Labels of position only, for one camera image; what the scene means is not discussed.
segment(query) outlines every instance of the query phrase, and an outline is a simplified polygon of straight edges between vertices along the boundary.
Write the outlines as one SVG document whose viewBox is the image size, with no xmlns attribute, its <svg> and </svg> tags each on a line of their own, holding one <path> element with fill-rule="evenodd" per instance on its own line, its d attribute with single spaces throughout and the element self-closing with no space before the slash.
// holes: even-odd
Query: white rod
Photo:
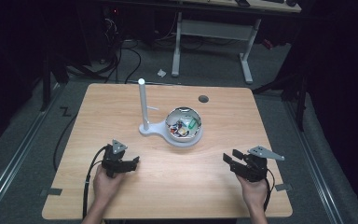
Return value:
<svg viewBox="0 0 358 224">
<path fill-rule="evenodd" d="M 144 120 L 144 129 L 149 130 L 149 120 L 147 118 L 145 80 L 143 78 L 139 78 L 138 84 L 139 84 L 139 93 L 141 95 L 141 108 L 142 108 L 142 117 Z"/>
</svg>

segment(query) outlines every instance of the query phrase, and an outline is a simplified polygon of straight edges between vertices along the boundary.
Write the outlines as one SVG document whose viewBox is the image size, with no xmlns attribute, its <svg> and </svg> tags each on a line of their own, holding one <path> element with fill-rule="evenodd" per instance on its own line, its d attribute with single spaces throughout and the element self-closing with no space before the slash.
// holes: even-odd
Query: desk leg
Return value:
<svg viewBox="0 0 358 224">
<path fill-rule="evenodd" d="M 179 77 L 180 66 L 180 38 L 182 33 L 182 12 L 178 12 L 178 22 L 176 25 L 176 46 L 173 53 L 172 76 Z"/>
<path fill-rule="evenodd" d="M 249 64 L 248 64 L 248 57 L 249 57 L 249 53 L 251 52 L 252 45 L 255 42 L 255 36 L 257 35 L 257 31 L 258 31 L 258 27 L 260 26 L 260 22 L 261 22 L 261 19 L 257 19 L 255 21 L 255 25 L 252 29 L 251 36 L 249 38 L 248 45 L 246 46 L 245 52 L 240 54 L 242 71 L 243 71 L 243 75 L 245 76 L 245 82 L 247 84 L 253 83 L 252 74 L 251 74 L 251 71 L 249 69 Z"/>
</svg>

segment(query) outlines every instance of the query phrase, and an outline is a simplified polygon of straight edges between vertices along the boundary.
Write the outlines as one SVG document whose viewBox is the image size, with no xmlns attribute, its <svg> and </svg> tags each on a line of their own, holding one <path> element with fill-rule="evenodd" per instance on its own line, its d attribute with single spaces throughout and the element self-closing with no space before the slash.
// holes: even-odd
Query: wooden table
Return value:
<svg viewBox="0 0 358 224">
<path fill-rule="evenodd" d="M 112 139 L 128 146 L 125 161 L 140 156 L 135 172 L 125 180 L 104 214 L 105 218 L 219 218 L 248 217 L 241 185 L 223 162 L 223 153 L 243 153 L 255 146 L 270 148 L 252 92 L 245 88 L 146 86 L 150 122 L 160 122 L 174 108 L 188 106 L 202 119 L 203 136 L 193 147 L 169 145 L 157 135 L 142 136 L 138 85 L 91 84 L 62 156 L 43 209 L 46 219 L 80 219 L 84 181 L 96 152 Z M 209 97 L 208 103 L 199 101 Z M 276 161 L 268 168 L 282 183 Z M 89 189 L 89 205 L 93 189 Z M 268 217 L 289 217 L 286 192 L 272 191 Z"/>
</svg>

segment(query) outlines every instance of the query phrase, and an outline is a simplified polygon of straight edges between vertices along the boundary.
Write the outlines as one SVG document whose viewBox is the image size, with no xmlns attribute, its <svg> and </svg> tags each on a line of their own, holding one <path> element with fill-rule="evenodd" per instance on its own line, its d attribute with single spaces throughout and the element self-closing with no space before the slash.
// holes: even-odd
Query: gray carpet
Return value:
<svg viewBox="0 0 358 224">
<path fill-rule="evenodd" d="M 265 49 L 255 45 L 249 58 L 249 64 L 254 76 L 254 84 L 244 83 L 238 55 L 232 51 L 241 49 L 243 43 L 236 42 L 226 45 L 227 50 L 213 51 L 215 44 L 205 44 L 198 49 L 182 51 L 181 73 L 179 77 L 171 77 L 172 46 L 170 42 L 155 45 L 153 48 L 139 43 L 134 48 L 142 58 L 141 66 L 130 78 L 131 81 L 143 77 L 146 81 L 198 86 L 246 87 L 255 89 L 272 81 L 284 60 L 290 46 Z M 135 42 L 128 42 L 127 47 Z M 185 43 L 185 48 L 197 48 L 198 43 Z M 138 56 L 128 50 L 122 50 L 121 63 L 118 67 L 118 79 L 122 83 L 127 75 L 138 64 Z M 166 71 L 166 77 L 157 76 L 159 69 Z M 77 113 L 86 88 L 92 82 L 86 77 L 72 76 L 70 82 L 61 87 L 57 100 L 46 114 L 39 131 L 34 137 L 29 153 L 20 170 L 15 175 L 7 192 L 0 201 L 0 223 L 79 223 L 74 221 L 48 221 L 42 218 L 41 212 L 46 196 L 41 196 L 43 189 L 48 189 L 55 175 L 53 167 L 54 149 L 60 136 L 70 120 Z M 109 83 L 115 83 L 112 75 Z M 320 194 L 315 187 L 315 181 L 307 166 L 293 118 L 287 111 L 287 106 L 281 101 L 278 91 L 267 91 L 256 95 L 256 103 L 266 127 L 268 139 L 274 151 L 285 156 L 286 161 L 279 161 L 284 183 L 293 189 L 288 191 L 294 213 L 288 218 L 270 218 L 269 223 L 330 223 Z M 0 139 L 0 175 L 10 163 L 21 145 L 33 121 L 40 116 L 41 85 L 34 90 L 34 97 L 12 119 L 6 132 Z M 358 202 L 353 194 L 345 175 L 342 174 L 337 161 L 334 159 L 328 144 L 324 139 L 321 127 L 312 109 L 311 100 L 307 99 L 307 110 L 304 117 L 306 139 L 312 149 L 327 185 L 344 223 L 358 223 Z M 64 133 L 58 147 L 57 163 L 59 163 L 72 125 Z M 249 219 L 238 219 L 237 223 L 250 223 Z"/>
</svg>

